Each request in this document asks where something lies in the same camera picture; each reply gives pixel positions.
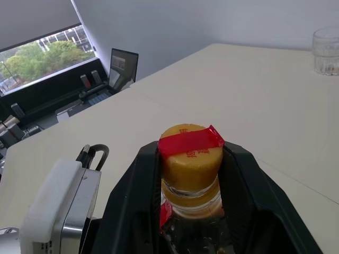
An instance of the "window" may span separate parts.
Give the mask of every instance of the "window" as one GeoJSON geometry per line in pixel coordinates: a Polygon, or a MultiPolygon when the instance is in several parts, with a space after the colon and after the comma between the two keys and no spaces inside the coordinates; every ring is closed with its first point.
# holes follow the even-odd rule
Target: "window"
{"type": "Polygon", "coordinates": [[[82,25],[0,52],[0,95],[94,56],[82,25]]]}

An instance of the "drinking glass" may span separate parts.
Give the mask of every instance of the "drinking glass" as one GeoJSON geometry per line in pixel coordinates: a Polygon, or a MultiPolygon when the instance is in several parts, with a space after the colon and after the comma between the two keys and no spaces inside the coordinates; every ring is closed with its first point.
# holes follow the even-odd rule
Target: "drinking glass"
{"type": "Polygon", "coordinates": [[[339,26],[315,31],[312,52],[316,72],[329,76],[339,75],[339,26]]]}

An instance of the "white table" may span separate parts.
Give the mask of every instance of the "white table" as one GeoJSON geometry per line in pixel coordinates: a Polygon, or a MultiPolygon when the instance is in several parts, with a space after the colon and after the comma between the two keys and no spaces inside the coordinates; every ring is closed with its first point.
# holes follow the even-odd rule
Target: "white table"
{"type": "Polygon", "coordinates": [[[339,77],[310,52],[213,44],[132,89],[339,203],[339,77]]]}
{"type": "MultiPolygon", "coordinates": [[[[206,61],[209,58],[208,54],[204,57],[206,61]]],[[[126,89],[80,112],[69,120],[10,147],[6,158],[5,173],[0,184],[0,228],[20,226],[29,204],[53,164],[59,158],[75,159],[80,149],[87,143],[104,143],[110,147],[108,160],[102,169],[94,211],[96,217],[102,216],[109,193],[129,167],[139,148],[157,140],[163,131],[172,125],[188,122],[202,125],[212,123],[228,141],[236,142],[250,151],[254,149],[254,155],[262,155],[261,152],[265,150],[257,148],[257,146],[260,147],[264,142],[256,144],[256,139],[251,139],[252,136],[260,134],[259,130],[255,129],[252,133],[247,133],[248,129],[241,120],[250,122],[250,119],[237,117],[235,111],[226,110],[237,102],[236,96],[241,100],[240,92],[236,89],[232,92],[232,86],[229,85],[229,94],[225,95],[221,94],[223,93],[222,89],[218,92],[214,87],[216,98],[227,97],[224,102],[208,100],[208,96],[211,95],[208,89],[205,89],[205,96],[202,96],[201,93],[190,93],[191,96],[189,96],[189,93],[186,92],[193,89],[189,82],[191,78],[186,77],[185,73],[190,76],[190,64],[192,63],[189,61],[185,64],[185,62],[187,59],[137,82],[135,88],[126,89]],[[175,94],[169,89],[168,97],[171,97],[172,102],[178,104],[179,107],[167,104],[169,100],[165,96],[152,97],[157,92],[155,84],[162,86],[162,82],[168,83],[167,79],[170,78],[173,79],[173,82],[177,82],[178,74],[187,83],[182,83],[180,93],[175,94]],[[143,95],[139,90],[141,86],[148,89],[149,94],[143,95]]],[[[252,90],[254,97],[258,96],[254,88],[249,88],[249,90],[252,90]]],[[[241,105],[234,107],[234,110],[237,113],[258,111],[257,107],[253,109],[253,107],[241,105]]],[[[323,252],[337,253],[339,249],[339,205],[286,174],[273,169],[261,159],[261,157],[257,157],[259,165],[285,190],[323,252]]]]}

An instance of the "red tape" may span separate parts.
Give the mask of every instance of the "red tape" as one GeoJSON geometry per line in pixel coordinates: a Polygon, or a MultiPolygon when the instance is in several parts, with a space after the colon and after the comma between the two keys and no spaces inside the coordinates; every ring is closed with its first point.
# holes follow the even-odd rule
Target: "red tape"
{"type": "Polygon", "coordinates": [[[162,156],[168,157],[177,153],[221,147],[225,144],[217,130],[211,125],[201,131],[183,132],[162,138],[158,149],[162,156]]]}

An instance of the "tree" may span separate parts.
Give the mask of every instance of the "tree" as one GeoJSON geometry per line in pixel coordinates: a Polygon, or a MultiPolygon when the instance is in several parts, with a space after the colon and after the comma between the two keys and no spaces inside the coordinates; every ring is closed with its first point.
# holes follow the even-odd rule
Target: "tree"
{"type": "Polygon", "coordinates": [[[0,52],[0,61],[6,61],[8,58],[14,56],[17,51],[18,47],[0,52]]]}
{"type": "Polygon", "coordinates": [[[93,53],[82,51],[72,41],[56,41],[48,47],[49,51],[44,52],[36,42],[20,46],[4,62],[6,66],[0,66],[1,73],[6,78],[11,74],[18,76],[28,83],[93,57],[93,53]]]}

